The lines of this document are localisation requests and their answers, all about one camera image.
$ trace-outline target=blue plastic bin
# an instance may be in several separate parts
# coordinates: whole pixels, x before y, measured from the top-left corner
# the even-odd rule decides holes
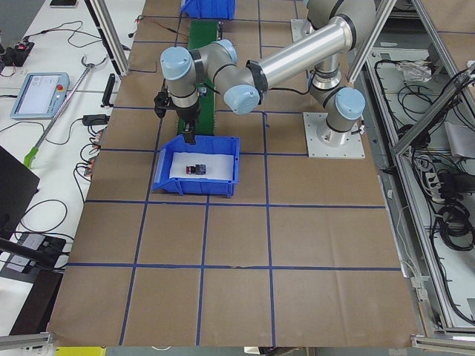
[[[182,0],[181,11],[194,19],[230,19],[235,17],[236,0]]]
[[[239,177],[238,137],[196,136],[196,145],[185,143],[183,135],[175,137],[164,144],[160,151],[153,190],[165,189],[172,193],[226,195],[230,198],[235,192]],[[228,154],[234,157],[232,180],[207,178],[170,178],[171,161],[174,152],[190,152],[197,154]]]

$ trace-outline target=gray floor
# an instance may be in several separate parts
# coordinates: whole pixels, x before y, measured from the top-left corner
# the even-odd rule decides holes
[[[1,44],[13,46],[22,39],[45,0],[0,0]]]

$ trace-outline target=mounting plate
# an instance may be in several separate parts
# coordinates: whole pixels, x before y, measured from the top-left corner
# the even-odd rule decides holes
[[[302,27],[307,20],[290,20],[290,27],[292,28],[292,40],[297,42],[302,38]]]
[[[363,143],[361,136],[351,135],[346,143],[338,148],[325,145],[317,137],[317,126],[327,118],[327,113],[303,113],[307,149],[310,158],[338,158],[338,159],[364,159]],[[358,130],[357,124],[352,131]]]

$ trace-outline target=black monitor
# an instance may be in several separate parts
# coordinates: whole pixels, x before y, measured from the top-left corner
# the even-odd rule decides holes
[[[0,237],[9,240],[20,223],[39,178],[0,146]]]

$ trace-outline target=cardboard table surface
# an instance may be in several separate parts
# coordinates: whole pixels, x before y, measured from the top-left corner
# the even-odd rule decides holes
[[[179,3],[148,0],[144,14],[187,33]],[[301,1],[238,0],[223,37],[243,66],[291,43],[298,16]],[[242,142],[231,199],[151,191],[177,130],[153,112],[156,62],[174,45],[180,34],[139,25],[49,325],[58,343],[409,346],[416,319],[367,138],[366,159],[309,159],[310,96],[270,92],[244,116],[217,96],[216,134]]]

